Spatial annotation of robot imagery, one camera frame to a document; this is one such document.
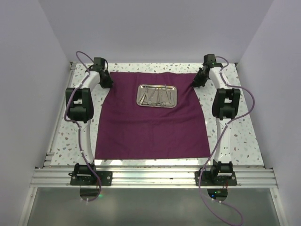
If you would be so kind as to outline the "steel forceps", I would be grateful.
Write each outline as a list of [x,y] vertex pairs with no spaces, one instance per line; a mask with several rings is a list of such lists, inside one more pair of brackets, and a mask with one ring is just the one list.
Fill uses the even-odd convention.
[[149,106],[157,106],[157,90],[158,88],[148,88],[146,96],[146,104]]

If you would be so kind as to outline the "purple cloth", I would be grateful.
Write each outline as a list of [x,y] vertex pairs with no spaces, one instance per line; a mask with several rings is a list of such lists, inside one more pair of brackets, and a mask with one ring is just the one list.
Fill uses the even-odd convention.
[[[210,156],[204,114],[191,86],[192,73],[113,72],[113,86],[100,113],[95,158],[141,160]],[[136,102],[142,84],[175,86],[173,108]]]

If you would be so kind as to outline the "steel tweezers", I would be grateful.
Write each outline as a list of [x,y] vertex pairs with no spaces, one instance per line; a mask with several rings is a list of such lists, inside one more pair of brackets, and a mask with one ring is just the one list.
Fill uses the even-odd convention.
[[141,97],[141,99],[140,99],[140,105],[143,104],[143,102],[144,102],[144,100],[145,100],[147,94],[148,94],[148,87],[145,86],[145,87],[144,87],[144,94],[142,95],[142,97]]

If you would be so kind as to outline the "steel scissors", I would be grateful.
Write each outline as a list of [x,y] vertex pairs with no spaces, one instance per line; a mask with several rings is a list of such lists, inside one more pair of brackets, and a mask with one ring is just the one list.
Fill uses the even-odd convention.
[[158,88],[157,90],[157,106],[164,107],[166,106],[165,101],[162,97],[163,88]]

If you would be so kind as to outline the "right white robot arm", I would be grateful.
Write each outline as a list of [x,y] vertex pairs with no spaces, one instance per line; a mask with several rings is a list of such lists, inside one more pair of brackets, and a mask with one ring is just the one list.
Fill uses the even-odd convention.
[[213,160],[209,174],[210,181],[215,185],[220,185],[233,173],[230,154],[230,122],[237,116],[240,100],[240,89],[230,85],[221,69],[221,64],[214,67],[203,66],[191,84],[193,87],[203,87],[208,80],[211,80],[216,88],[212,115],[216,121],[217,142],[212,151]]

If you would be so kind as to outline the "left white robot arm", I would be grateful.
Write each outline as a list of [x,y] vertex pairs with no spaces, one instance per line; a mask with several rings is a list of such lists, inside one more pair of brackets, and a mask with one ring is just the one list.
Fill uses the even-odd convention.
[[110,89],[113,81],[108,70],[86,71],[85,77],[75,87],[65,91],[66,109],[64,120],[74,123],[78,128],[78,148],[80,157],[86,164],[94,163],[91,147],[90,125],[94,116],[92,91],[97,86]]

